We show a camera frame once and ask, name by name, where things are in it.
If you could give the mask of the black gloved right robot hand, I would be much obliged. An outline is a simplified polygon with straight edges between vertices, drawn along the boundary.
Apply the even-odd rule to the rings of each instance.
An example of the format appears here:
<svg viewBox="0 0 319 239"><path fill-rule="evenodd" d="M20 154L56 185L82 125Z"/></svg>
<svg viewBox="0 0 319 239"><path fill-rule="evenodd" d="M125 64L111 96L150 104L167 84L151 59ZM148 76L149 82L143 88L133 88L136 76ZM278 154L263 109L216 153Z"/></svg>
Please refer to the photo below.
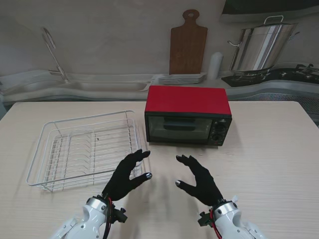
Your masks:
<svg viewBox="0 0 319 239"><path fill-rule="evenodd" d="M177 155L176 159L189 167L196 182L196 185L192 186L181 180L176 180L175 184L178 188L210 207L215 207L224 200L208 169L203 167L194 157L191 155L189 157Z"/></svg>

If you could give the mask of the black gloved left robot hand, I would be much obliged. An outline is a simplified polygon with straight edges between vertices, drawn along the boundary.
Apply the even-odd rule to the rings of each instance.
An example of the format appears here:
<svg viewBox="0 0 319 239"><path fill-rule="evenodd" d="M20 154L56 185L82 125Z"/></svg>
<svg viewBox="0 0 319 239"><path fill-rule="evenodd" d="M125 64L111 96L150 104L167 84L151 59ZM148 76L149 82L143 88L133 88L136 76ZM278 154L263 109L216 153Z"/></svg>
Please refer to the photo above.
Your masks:
<svg viewBox="0 0 319 239"><path fill-rule="evenodd" d="M112 201L118 201L144 182L150 180L153 176L150 172L130 179L131 171L135 168L136 164L142 162L150 153L150 151L142 152L142 150L139 149L134 153L128 154L118 164L111 179L102 191L101 196L103 198L110 198Z"/></svg>

